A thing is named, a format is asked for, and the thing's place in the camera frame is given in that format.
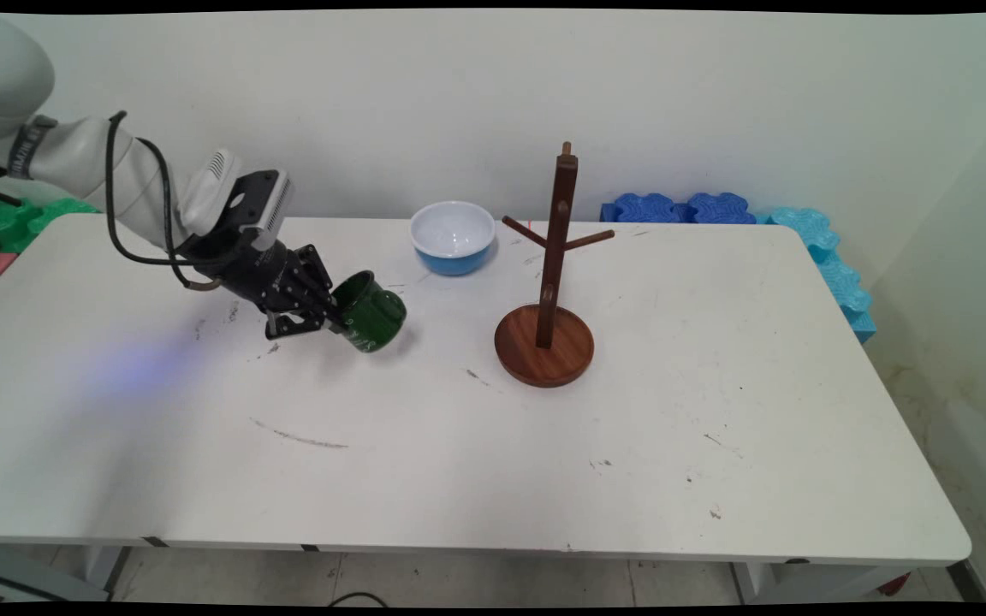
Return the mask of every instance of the white table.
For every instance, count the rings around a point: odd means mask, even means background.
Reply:
[[[58,219],[0,278],[0,542],[735,561],[747,601],[969,556],[789,229],[573,223],[617,233],[562,277],[595,359],[543,390],[493,348],[543,266],[506,227],[453,278],[407,221],[288,219],[335,284],[371,269],[406,301],[364,355],[326,331],[274,345],[253,305],[127,261],[104,224]]]

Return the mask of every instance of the table leg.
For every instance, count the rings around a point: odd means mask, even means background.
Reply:
[[[86,581],[99,589],[109,589],[109,578],[126,550],[122,546],[86,546]]]
[[[734,562],[740,597],[747,605],[821,603],[858,599],[903,576],[912,566],[771,565]]]
[[[103,564],[104,560],[98,559],[97,562]],[[95,568],[97,574],[101,573],[98,569]],[[56,571],[43,562],[28,558],[20,551],[4,546],[0,546],[0,578],[67,601],[109,600],[109,593],[105,592],[105,589],[86,583],[78,577],[69,576],[62,571]],[[7,584],[0,584],[0,596],[13,601],[50,600],[48,597]]]

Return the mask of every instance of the white wall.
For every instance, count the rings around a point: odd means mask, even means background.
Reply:
[[[986,586],[986,140],[871,292],[879,331],[866,351]]]
[[[60,120],[128,110],[180,175],[227,145],[298,212],[408,217],[444,198],[545,218],[624,192],[817,207],[872,284],[986,136],[986,15],[384,10],[9,15]]]

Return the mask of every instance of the bowl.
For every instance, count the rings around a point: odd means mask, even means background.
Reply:
[[[445,276],[473,272],[485,260],[496,224],[481,206],[465,200],[426,205],[410,219],[410,239],[428,269]]]

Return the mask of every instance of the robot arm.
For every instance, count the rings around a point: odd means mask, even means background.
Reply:
[[[347,329],[314,246],[293,251],[277,240],[294,192],[286,172],[239,175],[238,157],[220,149],[179,200],[157,147],[120,129],[122,114],[70,124],[34,116],[54,82],[42,48],[0,19],[0,168],[15,178],[65,188],[105,211],[110,234],[115,215],[154,246],[187,258],[176,262],[195,266],[269,317],[267,339],[316,331],[326,319],[334,331]],[[112,203],[107,183],[113,186]]]

